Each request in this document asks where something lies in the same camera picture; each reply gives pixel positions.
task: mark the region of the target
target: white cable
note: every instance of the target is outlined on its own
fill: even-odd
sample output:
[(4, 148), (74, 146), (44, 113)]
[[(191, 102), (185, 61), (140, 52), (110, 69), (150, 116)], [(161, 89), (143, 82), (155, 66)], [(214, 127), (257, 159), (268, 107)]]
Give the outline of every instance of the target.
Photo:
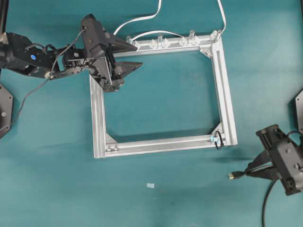
[(224, 13), (224, 9), (223, 9), (221, 0), (218, 0), (218, 4), (219, 4), (222, 20), (223, 20), (223, 23), (224, 23), (224, 27), (222, 29), (222, 33), (223, 33), (226, 29), (226, 17), (225, 17), (225, 13)]
[(132, 41), (135, 41), (136, 39), (145, 36), (145, 35), (151, 35), (151, 34), (156, 34), (156, 33), (166, 33), (166, 34), (171, 34), (171, 35), (175, 35), (175, 36), (179, 36), (179, 37), (183, 37), (182, 35), (179, 35), (177, 33), (174, 32), (170, 32), (170, 31), (162, 31), (162, 30), (155, 30), (155, 31), (149, 31), (149, 32), (143, 32), (137, 36), (135, 36), (134, 38), (132, 38)]
[(219, 5), (219, 8), (220, 8), (220, 12), (221, 12), (221, 16), (222, 16), (222, 20), (223, 20), (224, 26), (223, 26), (223, 29), (218, 32), (218, 35), (215, 38), (215, 41), (219, 40), (219, 38), (222, 36), (223, 32), (226, 29), (226, 17), (225, 17), (225, 13), (224, 13), (224, 9), (223, 9), (221, 0), (218, 0), (218, 5)]
[(140, 21), (140, 20), (148, 20), (148, 19), (152, 19), (154, 18), (155, 16), (157, 16), (157, 14), (160, 12), (160, 9), (161, 9), (161, 3), (162, 3), (162, 0), (159, 0), (158, 2), (158, 9), (157, 9), (157, 12), (153, 15), (150, 15), (150, 16), (144, 16), (144, 17), (138, 17), (138, 18), (135, 18), (135, 19), (131, 19), (129, 21), (126, 21), (125, 23), (123, 23), (122, 25), (120, 25), (114, 32), (114, 35), (116, 35), (119, 30), (124, 26), (124, 25), (127, 25), (131, 22), (134, 22), (134, 21)]

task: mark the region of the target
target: wire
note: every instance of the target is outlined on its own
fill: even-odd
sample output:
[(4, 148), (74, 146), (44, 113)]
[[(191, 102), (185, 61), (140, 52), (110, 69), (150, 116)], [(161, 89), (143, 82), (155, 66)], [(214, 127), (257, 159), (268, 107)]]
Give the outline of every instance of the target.
[(58, 62), (59, 57), (60, 57), (62, 54), (64, 54), (68, 49), (70, 49), (70, 47), (72, 47), (72, 46), (75, 44), (75, 42), (77, 42), (77, 40), (79, 39), (79, 36), (80, 36), (84, 31), (85, 31), (85, 29), (84, 29), (84, 30), (81, 30), (81, 31), (79, 32), (79, 34), (77, 35), (76, 39), (75, 39), (70, 45), (68, 45), (68, 46), (67, 46), (67, 47), (66, 47), (66, 48), (57, 56), (57, 58), (56, 58), (55, 61), (53, 62), (53, 66), (52, 66), (51, 72), (50, 72), (50, 74), (49, 74), (49, 77), (48, 77), (42, 84), (40, 84), (39, 86), (37, 86), (35, 89), (31, 90), (30, 92), (28, 92), (28, 93), (24, 96), (24, 98), (23, 98), (23, 100), (22, 100), (22, 102), (21, 102), (21, 106), (20, 106), (20, 108), (19, 108), (19, 110), (18, 110), (18, 113), (17, 113), (17, 115), (16, 115), (15, 120), (14, 120), (13, 122), (11, 122), (11, 123), (9, 123), (9, 124), (3, 126), (3, 127), (0, 129), (0, 131), (2, 131), (2, 130), (5, 129), (6, 127), (9, 127), (10, 125), (14, 124), (14, 123), (18, 120), (18, 118), (19, 118), (19, 116), (20, 116), (20, 114), (21, 114), (21, 111), (22, 111), (22, 109), (23, 109), (23, 106), (24, 106), (24, 103), (25, 103), (26, 99), (27, 99), (32, 93), (34, 93), (35, 91), (37, 91), (37, 90), (39, 90), (40, 88), (42, 88), (50, 79), (53, 78), (53, 77), (52, 77), (53, 69), (54, 69), (56, 63)]
[(28, 49), (30, 49), (30, 48), (33, 48), (34, 46), (40, 46), (40, 47), (42, 48), (43, 53), (46, 54), (46, 52), (45, 52), (45, 47), (44, 47), (43, 45), (37, 44), (37, 43), (32, 43), (32, 44), (26, 46), (24, 49), (25, 49), (25, 50), (28, 50)]
[(218, 31), (215, 41), (218, 41), (220, 39), (220, 37), (222, 36), (222, 34), (224, 33), (224, 31), (226, 29), (226, 17), (225, 17), (224, 8), (223, 8), (221, 0), (218, 0), (218, 5), (220, 8), (220, 13), (221, 13), (222, 20), (223, 20), (223, 29)]
[(151, 34), (157, 34), (157, 33), (167, 33), (167, 34), (171, 34), (171, 35), (175, 35), (175, 36), (179, 36), (179, 37), (184, 37), (182, 35), (179, 35), (177, 33), (174, 33), (174, 32), (170, 32), (170, 31), (163, 31), (163, 30), (155, 30), (155, 31), (149, 31), (149, 32), (143, 32), (137, 36), (135, 36), (134, 38), (132, 38), (132, 41), (135, 41), (136, 39), (142, 37), (142, 36), (145, 36), (145, 35), (151, 35)]
[(135, 19), (131, 19), (129, 21), (126, 21), (125, 23), (123, 23), (122, 25), (120, 25), (114, 32), (114, 35), (116, 35), (119, 30), (124, 26), (124, 25), (127, 25), (129, 23), (132, 23), (132, 22), (135, 22), (135, 21), (140, 21), (140, 20), (148, 20), (148, 19), (152, 19), (154, 18), (155, 16), (157, 16), (157, 14), (160, 12), (160, 9), (161, 9), (161, 4), (162, 4), (162, 0), (159, 0), (158, 1), (158, 9), (157, 9), (157, 12), (155, 14), (152, 14), (152, 15), (149, 15), (149, 16), (144, 16), (144, 17), (138, 17), (138, 18), (135, 18)]
[(251, 170), (245, 171), (245, 174), (247, 174), (247, 173), (254, 173), (256, 171), (267, 169), (267, 168), (270, 168), (270, 167), (273, 167), (273, 165), (258, 166), (256, 168), (251, 169)]
[(219, 5), (219, 8), (220, 8), (220, 12), (221, 12), (221, 16), (222, 16), (222, 20), (223, 20), (223, 24), (224, 24), (222, 32), (221, 32), (221, 35), (222, 35), (223, 32), (226, 30), (226, 17), (225, 17), (225, 13), (224, 13), (224, 9), (223, 9), (223, 5), (222, 5), (221, 0), (218, 0), (218, 5)]
[(266, 192), (266, 195), (265, 195), (265, 198), (264, 198), (264, 201), (263, 201), (263, 206), (262, 206), (262, 227), (265, 227), (265, 208), (266, 208), (266, 204), (267, 204), (267, 200), (268, 200), (268, 197), (269, 197), (269, 194), (273, 188), (273, 186), (275, 185), (277, 180), (273, 180), (268, 189), (267, 189), (267, 192)]
[(77, 40), (79, 39), (80, 35), (81, 35), (85, 30), (86, 30), (86, 29), (81, 30), (81, 31), (79, 32), (79, 34), (77, 35), (76, 39), (75, 39), (70, 45), (68, 45), (68, 46), (67, 46), (67, 47), (66, 47), (66, 48), (65, 48), (65, 49), (56, 57), (56, 59), (55, 59), (55, 61), (54, 61), (54, 63), (53, 63), (51, 72), (50, 72), (50, 74), (49, 74), (49, 77), (50, 77), (51, 79), (52, 79), (53, 70), (54, 70), (55, 65), (56, 65), (57, 61), (59, 60), (60, 56), (61, 56), (62, 54), (64, 54), (68, 49), (70, 49), (70, 48), (77, 42)]
[(13, 122), (11, 122), (11, 123), (9, 123), (9, 124), (3, 126), (3, 127), (0, 129), (0, 131), (2, 131), (3, 129), (5, 129), (6, 127), (11, 126), (12, 124), (14, 124), (14, 123), (18, 120), (18, 118), (19, 118), (19, 116), (20, 116), (20, 113), (21, 113), (21, 111), (22, 111), (22, 109), (23, 109), (25, 100), (26, 100), (32, 93), (34, 93), (35, 91), (37, 91), (37, 90), (39, 90), (40, 88), (42, 88), (42, 87), (49, 81), (49, 79), (50, 79), (50, 78), (47, 78), (42, 84), (40, 84), (39, 86), (37, 86), (35, 89), (31, 90), (30, 92), (28, 92), (28, 93), (24, 96), (24, 98), (23, 98), (23, 100), (22, 100), (22, 103), (21, 103), (21, 106), (20, 106), (20, 108), (19, 108), (19, 110), (18, 110), (18, 113), (17, 113), (17, 115), (16, 115), (16, 117), (15, 117), (15, 120), (14, 120)]

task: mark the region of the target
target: teal table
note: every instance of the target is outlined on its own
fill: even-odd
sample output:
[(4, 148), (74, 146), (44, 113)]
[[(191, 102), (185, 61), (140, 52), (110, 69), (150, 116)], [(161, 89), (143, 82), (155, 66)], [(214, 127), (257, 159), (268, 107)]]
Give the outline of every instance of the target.
[[(299, 0), (224, 0), (223, 43), (238, 146), (94, 159), (89, 76), (48, 83), (26, 102), (0, 140), (0, 226), (256, 227), (269, 181), (226, 174), (246, 167), (263, 147), (255, 132), (278, 123), (295, 129), (292, 99), (303, 88)], [(88, 13), (110, 32), (152, 13), (156, 0), (11, 0), (7, 31), (61, 47)], [(216, 0), (165, 0), (155, 19), (125, 26), (188, 34), (222, 27)], [(117, 93), (106, 94), (107, 131), (119, 141), (209, 133), (219, 122), (210, 60), (198, 52), (132, 57), (144, 65)], [(42, 81), (8, 70), (1, 83), (23, 95)], [(154, 183), (148, 188), (147, 183)], [(268, 226), (302, 226), (303, 194), (270, 195)]]

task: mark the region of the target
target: rectangular metal frame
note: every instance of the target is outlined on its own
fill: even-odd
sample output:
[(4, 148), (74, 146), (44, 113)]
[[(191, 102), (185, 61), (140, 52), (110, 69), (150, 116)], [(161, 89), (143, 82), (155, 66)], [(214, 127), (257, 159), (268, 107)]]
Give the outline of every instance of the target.
[(94, 158), (212, 148), (215, 147), (214, 142), (219, 141), (216, 131), (221, 133), (225, 146), (238, 144), (223, 44), (217, 31), (210, 35), (134, 41), (133, 44), (138, 47), (137, 51), (118, 53), (115, 57), (200, 51), (210, 58), (213, 64), (221, 123), (209, 135), (119, 143), (106, 133), (103, 89), (90, 77)]

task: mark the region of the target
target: robotic arm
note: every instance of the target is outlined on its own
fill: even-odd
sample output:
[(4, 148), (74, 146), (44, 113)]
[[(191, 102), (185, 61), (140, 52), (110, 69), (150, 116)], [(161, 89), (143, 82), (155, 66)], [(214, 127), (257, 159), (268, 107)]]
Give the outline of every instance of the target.
[(117, 91), (124, 84), (123, 78), (142, 63), (116, 62), (114, 53), (136, 51), (137, 48), (107, 32), (92, 14), (81, 21), (80, 29), (84, 49), (73, 45), (65, 51), (62, 58), (63, 70), (60, 70), (56, 58), (65, 47), (43, 47), (22, 35), (3, 33), (0, 36), (0, 68), (25, 76), (50, 79), (59, 79), (88, 70), (105, 92)]
[(302, 145), (297, 145), (278, 125), (272, 125), (258, 131), (265, 150), (242, 171), (228, 174), (229, 179), (243, 175), (270, 180), (281, 180), (286, 195), (303, 191), (303, 152)]

